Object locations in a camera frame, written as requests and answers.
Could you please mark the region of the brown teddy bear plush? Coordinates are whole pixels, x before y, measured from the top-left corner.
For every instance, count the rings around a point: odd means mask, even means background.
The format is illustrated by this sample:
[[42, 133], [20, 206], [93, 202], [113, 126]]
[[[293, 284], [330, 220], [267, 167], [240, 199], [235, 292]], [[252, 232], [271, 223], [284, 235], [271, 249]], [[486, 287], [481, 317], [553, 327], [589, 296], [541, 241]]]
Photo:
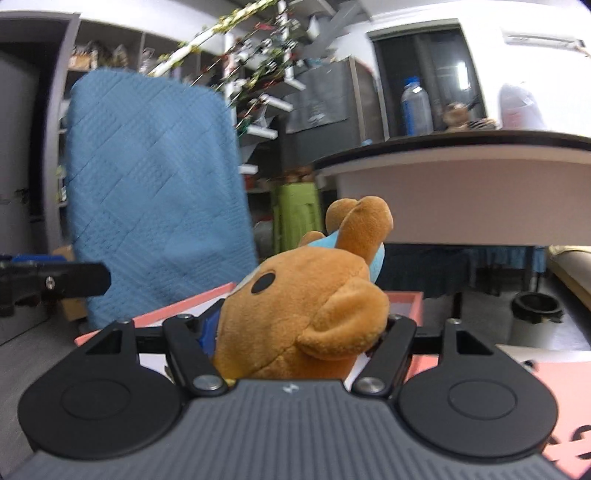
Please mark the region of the brown teddy bear plush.
[[325, 232], [266, 259], [221, 307], [212, 364], [225, 379], [339, 379], [379, 340], [390, 301], [377, 287], [394, 228], [377, 196], [329, 206]]

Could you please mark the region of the black round bin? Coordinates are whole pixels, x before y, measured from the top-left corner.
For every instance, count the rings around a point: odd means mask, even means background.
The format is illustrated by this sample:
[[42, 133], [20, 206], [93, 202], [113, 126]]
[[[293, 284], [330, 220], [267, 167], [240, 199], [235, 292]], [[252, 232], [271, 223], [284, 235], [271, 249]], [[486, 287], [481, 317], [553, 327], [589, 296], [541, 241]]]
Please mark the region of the black round bin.
[[564, 311], [553, 296], [521, 292], [511, 302], [512, 324], [509, 345], [549, 349], [563, 324]]

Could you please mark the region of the white humidifier appliance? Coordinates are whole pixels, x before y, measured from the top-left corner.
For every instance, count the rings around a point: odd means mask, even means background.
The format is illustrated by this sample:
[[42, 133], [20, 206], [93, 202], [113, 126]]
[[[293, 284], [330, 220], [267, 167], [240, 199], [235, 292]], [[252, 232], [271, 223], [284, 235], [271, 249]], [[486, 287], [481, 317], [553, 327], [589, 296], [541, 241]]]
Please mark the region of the white humidifier appliance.
[[499, 93], [503, 129], [542, 131], [545, 124], [533, 96], [522, 86], [504, 85]]

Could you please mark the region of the blue quilted chair cover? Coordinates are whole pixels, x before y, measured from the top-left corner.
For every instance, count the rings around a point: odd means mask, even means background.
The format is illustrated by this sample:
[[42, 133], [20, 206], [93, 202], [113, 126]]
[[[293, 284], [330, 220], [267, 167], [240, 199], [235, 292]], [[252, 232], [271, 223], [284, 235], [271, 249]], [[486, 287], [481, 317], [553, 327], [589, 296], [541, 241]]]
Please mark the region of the blue quilted chair cover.
[[73, 85], [67, 119], [74, 255], [111, 274], [108, 291], [87, 302], [92, 329], [252, 272], [242, 157], [221, 95], [101, 69]]

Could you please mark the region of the dark woven basket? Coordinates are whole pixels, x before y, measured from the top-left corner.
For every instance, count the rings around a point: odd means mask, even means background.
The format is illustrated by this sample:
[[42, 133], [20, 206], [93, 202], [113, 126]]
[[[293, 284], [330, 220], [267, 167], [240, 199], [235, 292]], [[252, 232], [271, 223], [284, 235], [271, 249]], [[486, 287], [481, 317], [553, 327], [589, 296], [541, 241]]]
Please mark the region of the dark woven basket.
[[494, 119], [481, 118], [477, 120], [470, 120], [467, 122], [467, 128], [469, 130], [487, 130], [494, 131], [498, 130], [499, 126]]

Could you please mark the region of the green stacked stools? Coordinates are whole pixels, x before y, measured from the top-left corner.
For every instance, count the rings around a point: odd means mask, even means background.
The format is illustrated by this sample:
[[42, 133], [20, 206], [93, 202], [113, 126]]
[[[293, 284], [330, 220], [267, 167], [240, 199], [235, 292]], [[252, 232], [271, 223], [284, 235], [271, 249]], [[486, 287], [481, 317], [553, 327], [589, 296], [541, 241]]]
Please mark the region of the green stacked stools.
[[314, 182], [277, 185], [271, 190], [274, 253], [294, 249], [305, 233], [322, 231], [322, 210]]

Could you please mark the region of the plastic water bottle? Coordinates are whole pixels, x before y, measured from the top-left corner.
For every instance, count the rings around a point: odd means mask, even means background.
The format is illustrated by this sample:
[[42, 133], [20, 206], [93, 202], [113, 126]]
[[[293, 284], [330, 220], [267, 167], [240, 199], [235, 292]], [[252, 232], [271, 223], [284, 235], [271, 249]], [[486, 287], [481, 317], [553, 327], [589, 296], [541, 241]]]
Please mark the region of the plastic water bottle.
[[429, 95], [418, 77], [410, 77], [405, 81], [401, 106], [409, 136], [423, 136], [434, 132]]

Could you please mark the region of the white staircase with garland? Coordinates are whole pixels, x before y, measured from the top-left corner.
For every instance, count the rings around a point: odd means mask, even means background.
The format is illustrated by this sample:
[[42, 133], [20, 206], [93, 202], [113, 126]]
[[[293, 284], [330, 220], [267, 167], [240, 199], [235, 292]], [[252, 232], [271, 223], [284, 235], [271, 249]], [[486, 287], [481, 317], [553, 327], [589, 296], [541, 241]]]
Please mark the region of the white staircase with garland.
[[259, 173], [249, 162], [254, 150], [279, 135], [270, 123], [294, 111], [284, 97], [305, 89], [297, 76], [329, 56], [346, 26], [366, 17], [360, 1], [239, 1], [231, 13], [162, 55], [147, 75], [164, 77], [221, 38], [221, 54], [199, 69], [190, 86], [208, 81], [224, 97], [242, 154], [238, 171], [252, 177]]

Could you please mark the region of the white air conditioner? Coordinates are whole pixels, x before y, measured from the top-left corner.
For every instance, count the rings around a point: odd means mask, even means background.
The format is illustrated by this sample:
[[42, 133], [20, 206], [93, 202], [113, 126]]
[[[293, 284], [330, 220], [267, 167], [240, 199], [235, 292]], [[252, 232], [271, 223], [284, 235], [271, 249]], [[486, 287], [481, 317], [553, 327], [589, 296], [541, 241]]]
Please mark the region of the white air conditioner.
[[526, 34], [505, 34], [504, 39], [508, 45], [554, 48], [574, 51], [587, 57], [590, 56], [590, 52], [585, 48], [584, 42], [579, 39]]

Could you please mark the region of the small brown figurine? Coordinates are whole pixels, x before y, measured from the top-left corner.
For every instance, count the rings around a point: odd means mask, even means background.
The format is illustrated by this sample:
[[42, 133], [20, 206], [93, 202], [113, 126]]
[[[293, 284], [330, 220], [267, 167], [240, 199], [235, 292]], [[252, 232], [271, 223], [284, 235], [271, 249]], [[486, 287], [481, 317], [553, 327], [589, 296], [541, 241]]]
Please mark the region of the small brown figurine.
[[446, 106], [443, 121], [449, 132], [468, 129], [470, 121], [468, 106], [461, 102], [453, 102]]

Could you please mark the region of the beige sofa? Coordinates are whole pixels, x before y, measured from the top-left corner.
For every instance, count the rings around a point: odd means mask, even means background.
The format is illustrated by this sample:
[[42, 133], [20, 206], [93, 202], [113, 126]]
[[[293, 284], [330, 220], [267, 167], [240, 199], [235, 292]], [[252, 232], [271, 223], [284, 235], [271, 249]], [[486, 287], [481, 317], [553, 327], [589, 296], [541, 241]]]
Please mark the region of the beige sofa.
[[590, 310], [590, 247], [551, 245], [546, 252], [549, 270]]

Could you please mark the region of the grey cabinet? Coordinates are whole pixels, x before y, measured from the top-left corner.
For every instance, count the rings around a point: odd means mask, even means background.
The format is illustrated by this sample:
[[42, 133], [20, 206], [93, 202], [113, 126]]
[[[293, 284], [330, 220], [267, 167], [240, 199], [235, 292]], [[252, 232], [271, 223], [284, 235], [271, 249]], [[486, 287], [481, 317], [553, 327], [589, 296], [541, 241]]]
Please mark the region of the grey cabinet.
[[280, 123], [287, 170], [384, 140], [380, 98], [372, 72], [353, 57], [297, 77], [305, 89], [287, 95], [294, 110]]

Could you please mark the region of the white black dining table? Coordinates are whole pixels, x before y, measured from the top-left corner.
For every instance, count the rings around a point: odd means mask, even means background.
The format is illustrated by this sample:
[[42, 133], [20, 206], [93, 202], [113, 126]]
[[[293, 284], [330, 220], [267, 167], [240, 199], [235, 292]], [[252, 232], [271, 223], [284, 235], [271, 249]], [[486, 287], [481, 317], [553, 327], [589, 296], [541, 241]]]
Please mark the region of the white black dining table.
[[590, 140], [548, 131], [404, 137], [315, 161], [341, 197], [380, 196], [390, 243], [590, 243]]

